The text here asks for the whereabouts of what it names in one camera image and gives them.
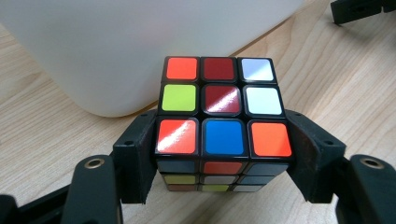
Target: cube face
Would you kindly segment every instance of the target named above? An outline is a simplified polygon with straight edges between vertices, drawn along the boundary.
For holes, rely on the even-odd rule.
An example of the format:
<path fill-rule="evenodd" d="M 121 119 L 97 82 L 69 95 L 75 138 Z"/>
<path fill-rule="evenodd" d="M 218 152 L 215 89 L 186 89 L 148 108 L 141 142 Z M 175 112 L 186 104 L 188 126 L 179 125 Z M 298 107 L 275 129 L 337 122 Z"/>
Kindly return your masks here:
<path fill-rule="evenodd" d="M 198 110 L 198 87 L 192 84 L 163 85 L 159 114 L 194 115 Z"/>
<path fill-rule="evenodd" d="M 236 62 L 234 58 L 202 58 L 201 78 L 206 82 L 235 82 Z"/>
<path fill-rule="evenodd" d="M 246 83 L 276 84 L 276 75 L 271 59 L 240 58 L 239 74 Z"/>
<path fill-rule="evenodd" d="M 277 88 L 245 86 L 245 112 L 252 118 L 284 118 L 283 106 Z"/>
<path fill-rule="evenodd" d="M 154 156 L 171 191 L 254 192 L 292 160 L 271 59 L 167 57 Z"/>
<path fill-rule="evenodd" d="M 208 155 L 246 154 L 246 135 L 238 119 L 206 119 L 203 123 L 203 151 Z"/>
<path fill-rule="evenodd" d="M 195 81 L 197 80 L 199 58 L 196 57 L 166 57 L 163 68 L 163 82 Z"/>
<path fill-rule="evenodd" d="M 209 116 L 236 117 L 241 113 L 241 93 L 234 85 L 206 85 L 201 99 L 201 107 Z"/>

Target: orange sticker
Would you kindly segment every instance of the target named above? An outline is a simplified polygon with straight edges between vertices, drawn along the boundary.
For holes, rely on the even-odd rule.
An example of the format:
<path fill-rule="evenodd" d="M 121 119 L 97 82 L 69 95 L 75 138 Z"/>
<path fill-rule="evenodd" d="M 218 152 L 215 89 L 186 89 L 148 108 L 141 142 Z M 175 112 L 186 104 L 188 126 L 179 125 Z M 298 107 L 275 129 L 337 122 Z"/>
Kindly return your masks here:
<path fill-rule="evenodd" d="M 160 124 L 157 150 L 160 153 L 191 154 L 196 146 L 196 123 L 190 119 L 164 119 Z"/>
<path fill-rule="evenodd" d="M 170 58 L 166 69 L 166 77 L 170 79 L 196 79 L 196 58 Z"/>
<path fill-rule="evenodd" d="M 286 125 L 283 123 L 253 123 L 253 150 L 258 156 L 288 157 L 291 148 Z"/>

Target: black bracket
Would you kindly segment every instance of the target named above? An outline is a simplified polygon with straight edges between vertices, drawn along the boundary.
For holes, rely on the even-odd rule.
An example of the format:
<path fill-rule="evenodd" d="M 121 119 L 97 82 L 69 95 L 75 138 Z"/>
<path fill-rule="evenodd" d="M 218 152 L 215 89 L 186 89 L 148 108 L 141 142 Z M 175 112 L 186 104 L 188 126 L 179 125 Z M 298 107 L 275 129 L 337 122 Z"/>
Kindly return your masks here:
<path fill-rule="evenodd" d="M 396 10 L 396 0 L 337 0 L 331 7 L 334 23 L 342 24 Z"/>
<path fill-rule="evenodd" d="M 396 172 L 370 156 L 344 158 L 346 145 L 306 116 L 286 110 L 295 163 L 288 169 L 304 198 L 339 198 L 340 223 L 396 223 Z M 0 195 L 0 224 L 122 223 L 120 202 L 145 203 L 157 167 L 152 160 L 156 110 L 136 117 L 110 156 L 81 161 L 70 186 L 18 207 Z"/>

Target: white container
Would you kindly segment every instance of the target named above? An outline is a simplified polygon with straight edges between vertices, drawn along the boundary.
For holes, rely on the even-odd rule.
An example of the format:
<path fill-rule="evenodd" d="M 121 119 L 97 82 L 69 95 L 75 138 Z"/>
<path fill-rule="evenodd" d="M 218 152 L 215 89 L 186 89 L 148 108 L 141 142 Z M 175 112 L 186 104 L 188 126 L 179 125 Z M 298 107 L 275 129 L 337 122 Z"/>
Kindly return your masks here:
<path fill-rule="evenodd" d="M 165 56 L 228 56 L 302 2 L 0 0 L 0 22 L 77 105 L 119 117 L 158 99 Z"/>

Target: wood grain surface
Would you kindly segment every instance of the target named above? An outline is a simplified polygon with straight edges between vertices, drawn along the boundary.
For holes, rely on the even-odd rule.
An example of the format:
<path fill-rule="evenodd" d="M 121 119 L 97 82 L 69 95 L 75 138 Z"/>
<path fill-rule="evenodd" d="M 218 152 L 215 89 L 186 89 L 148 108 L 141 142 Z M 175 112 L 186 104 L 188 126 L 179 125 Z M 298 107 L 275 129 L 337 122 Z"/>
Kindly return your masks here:
<path fill-rule="evenodd" d="M 270 57 L 283 102 L 347 144 L 396 166 L 396 12 L 342 26 L 330 1 L 306 1 L 235 53 Z M 0 26 L 0 193 L 23 205 L 70 183 L 75 165 L 109 154 L 134 115 L 107 119 L 76 106 Z M 331 204 L 306 203 L 287 174 L 256 193 L 169 192 L 157 175 L 125 223 L 336 223 Z"/>

